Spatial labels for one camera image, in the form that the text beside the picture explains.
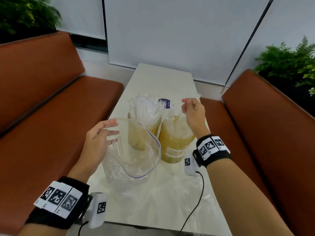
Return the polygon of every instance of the qr code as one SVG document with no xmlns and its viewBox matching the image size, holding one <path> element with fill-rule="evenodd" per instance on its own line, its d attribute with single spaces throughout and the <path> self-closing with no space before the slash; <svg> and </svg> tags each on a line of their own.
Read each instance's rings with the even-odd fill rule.
<svg viewBox="0 0 315 236">
<path fill-rule="evenodd" d="M 106 207 L 106 202 L 99 203 L 99 206 L 97 208 L 97 213 L 98 214 L 104 213 L 105 212 L 105 207 Z"/>
<path fill-rule="evenodd" d="M 49 198 L 48 202 L 51 202 L 55 205 L 59 205 L 63 198 L 65 198 L 66 192 L 57 189 Z"/>
<path fill-rule="evenodd" d="M 54 187 L 49 186 L 48 189 L 40 197 L 43 200 L 47 200 L 50 194 L 55 190 Z"/>
<path fill-rule="evenodd" d="M 215 143 L 218 145 L 218 146 L 224 146 L 224 143 L 221 139 L 215 139 Z"/>
<path fill-rule="evenodd" d="M 64 208 L 65 210 L 71 211 L 73 207 L 75 206 L 78 199 L 70 194 L 68 194 L 65 201 L 62 203 L 61 208 Z"/>
<path fill-rule="evenodd" d="M 185 159 L 185 166 L 190 166 L 190 159 L 189 158 Z"/>
<path fill-rule="evenodd" d="M 199 150 L 200 154 L 203 156 L 204 154 L 206 154 L 207 150 L 205 147 L 202 147 L 200 150 Z"/>
<path fill-rule="evenodd" d="M 207 147 L 208 150 L 210 150 L 210 149 L 214 148 L 215 145 L 213 144 L 212 141 L 210 141 L 210 142 L 206 143 L 206 147 Z"/>
</svg>

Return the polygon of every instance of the person's left hand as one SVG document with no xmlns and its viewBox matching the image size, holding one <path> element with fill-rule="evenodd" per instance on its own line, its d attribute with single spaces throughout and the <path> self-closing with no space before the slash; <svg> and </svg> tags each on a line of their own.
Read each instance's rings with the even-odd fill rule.
<svg viewBox="0 0 315 236">
<path fill-rule="evenodd" d="M 118 126 L 116 119 L 109 119 L 99 122 L 88 131 L 81 156 L 70 170 L 68 177 L 87 183 L 106 155 L 108 145 L 114 141 L 107 141 L 107 136 L 119 134 L 119 131 L 109 131 L 104 128 L 116 126 Z"/>
</svg>

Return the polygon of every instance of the wristband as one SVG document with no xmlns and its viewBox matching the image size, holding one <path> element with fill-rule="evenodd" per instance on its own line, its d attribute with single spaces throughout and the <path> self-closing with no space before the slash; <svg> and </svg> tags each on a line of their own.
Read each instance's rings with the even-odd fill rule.
<svg viewBox="0 0 315 236">
<path fill-rule="evenodd" d="M 231 159 L 229 149 L 220 137 L 213 134 L 200 138 L 196 146 L 197 149 L 193 151 L 193 156 L 199 167 L 207 167 L 207 165 L 219 159 Z"/>
<path fill-rule="evenodd" d="M 82 219 L 92 196 L 89 185 L 81 181 L 61 177 L 54 181 L 34 203 L 36 206 L 25 224 L 35 223 L 60 229 L 69 229 Z"/>
</svg>

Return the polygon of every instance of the orange leather sofa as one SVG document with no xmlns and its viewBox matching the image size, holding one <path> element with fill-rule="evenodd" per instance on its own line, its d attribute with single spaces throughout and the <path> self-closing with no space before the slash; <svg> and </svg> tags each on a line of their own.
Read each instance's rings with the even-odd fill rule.
<svg viewBox="0 0 315 236">
<path fill-rule="evenodd" d="M 211 133 L 295 236 L 315 235 L 315 119 L 250 69 L 222 99 L 200 99 Z"/>
<path fill-rule="evenodd" d="M 122 94 L 123 84 L 84 71 L 65 32 L 0 45 L 0 234 L 18 234 Z"/>
</svg>

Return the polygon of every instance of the black wristband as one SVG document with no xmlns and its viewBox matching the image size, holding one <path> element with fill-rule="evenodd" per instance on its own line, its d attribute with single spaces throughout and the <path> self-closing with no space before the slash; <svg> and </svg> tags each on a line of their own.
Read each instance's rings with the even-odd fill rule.
<svg viewBox="0 0 315 236">
<path fill-rule="evenodd" d="M 80 215 L 85 213 L 86 209 L 89 206 L 89 203 L 92 200 L 91 196 L 88 195 L 89 185 L 69 177 L 61 177 L 58 182 L 65 183 L 82 192 L 82 196 L 79 198 L 78 202 L 76 203 L 68 217 L 64 219 L 45 209 L 35 207 L 34 210 L 30 213 L 25 224 L 43 224 L 54 228 L 69 229 L 73 225 L 73 223 L 75 223 L 79 219 Z"/>
<path fill-rule="evenodd" d="M 210 137 L 214 137 L 214 136 L 215 135 L 213 135 L 213 134 L 209 134 L 209 135 L 203 136 L 202 138 L 198 139 L 198 141 L 196 143 L 196 147 L 198 148 L 198 146 L 200 144 L 202 144 L 202 142 L 204 140 L 206 140 Z M 216 160 L 220 160 L 220 159 L 224 159 L 224 158 L 231 159 L 231 156 L 227 150 L 224 150 L 224 151 L 221 150 L 221 151 L 218 151 L 216 153 L 213 153 L 206 160 L 202 159 L 202 156 L 201 156 L 200 152 L 198 151 L 198 149 L 194 150 L 193 155 L 194 155 L 194 158 L 196 159 L 197 164 L 199 166 L 204 166 L 204 167 L 207 167 L 209 164 L 211 164 L 212 162 L 214 162 Z"/>
</svg>

